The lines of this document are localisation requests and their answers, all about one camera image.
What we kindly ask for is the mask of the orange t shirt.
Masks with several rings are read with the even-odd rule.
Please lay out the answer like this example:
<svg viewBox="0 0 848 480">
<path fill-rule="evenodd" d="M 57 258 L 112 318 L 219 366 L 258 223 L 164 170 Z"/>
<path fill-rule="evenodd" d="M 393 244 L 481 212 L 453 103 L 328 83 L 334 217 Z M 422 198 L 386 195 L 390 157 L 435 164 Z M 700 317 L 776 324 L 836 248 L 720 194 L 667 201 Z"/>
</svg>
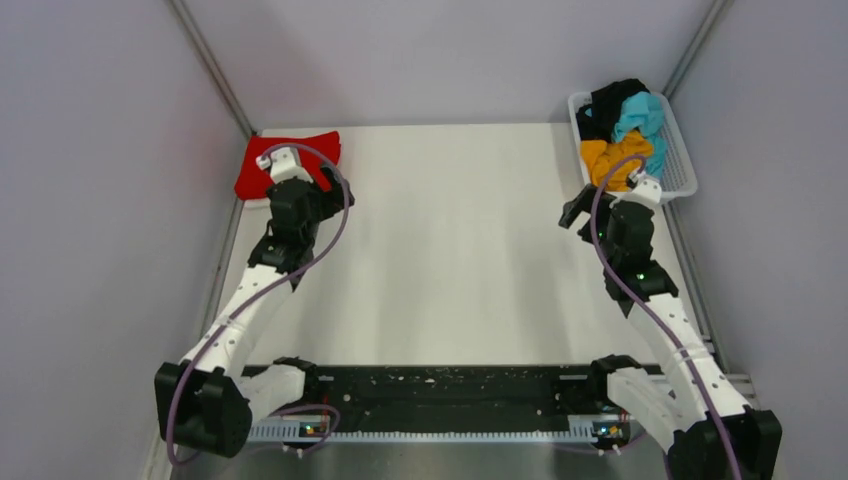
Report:
<svg viewBox="0 0 848 480">
<path fill-rule="evenodd" d="M 584 140 L 580 143 L 580 156 L 587 169 L 589 180 L 595 186 L 600 186 L 610 170 L 623 159 L 630 156 L 642 156 L 648 159 L 653 153 L 653 145 L 636 130 L 627 133 L 618 143 L 608 143 L 604 140 Z M 631 160 L 624 164 L 608 181 L 607 190 L 626 191 L 628 175 L 639 166 L 638 160 Z"/>
</svg>

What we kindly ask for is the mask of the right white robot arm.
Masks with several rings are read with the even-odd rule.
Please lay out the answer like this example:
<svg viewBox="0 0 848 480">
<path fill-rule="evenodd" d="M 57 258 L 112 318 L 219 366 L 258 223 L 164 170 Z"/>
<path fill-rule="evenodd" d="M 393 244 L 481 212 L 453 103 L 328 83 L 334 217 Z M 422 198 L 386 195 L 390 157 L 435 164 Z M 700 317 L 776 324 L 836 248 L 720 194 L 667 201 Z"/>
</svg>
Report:
<svg viewBox="0 0 848 480">
<path fill-rule="evenodd" d="M 614 195 L 588 184 L 563 206 L 603 268 L 606 292 L 645 340 L 666 380 L 659 387 L 628 355 L 591 364 L 586 397 L 600 412 L 622 408 L 662 448 L 672 479 L 771 479 L 783 429 L 752 405 L 718 365 L 685 311 L 670 274 L 655 259 L 654 214 L 660 186 L 650 177 Z"/>
</svg>

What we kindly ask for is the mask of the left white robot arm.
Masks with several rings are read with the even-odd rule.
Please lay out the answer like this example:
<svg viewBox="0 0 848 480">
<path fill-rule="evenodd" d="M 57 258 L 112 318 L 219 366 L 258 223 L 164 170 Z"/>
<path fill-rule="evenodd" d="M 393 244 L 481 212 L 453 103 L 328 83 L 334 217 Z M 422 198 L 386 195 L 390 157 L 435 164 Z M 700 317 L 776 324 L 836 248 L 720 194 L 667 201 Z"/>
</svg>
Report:
<svg viewBox="0 0 848 480">
<path fill-rule="evenodd" d="M 253 377 L 243 371 L 272 317 L 340 240 L 355 199 L 336 161 L 314 147 L 274 145 L 256 164 L 272 180 L 264 233 L 209 330 L 154 377 L 160 436 L 174 466 L 193 460 L 179 458 L 178 448 L 232 458 L 258 421 L 288 406 L 308 413 L 320 401 L 304 367 L 271 365 Z"/>
</svg>

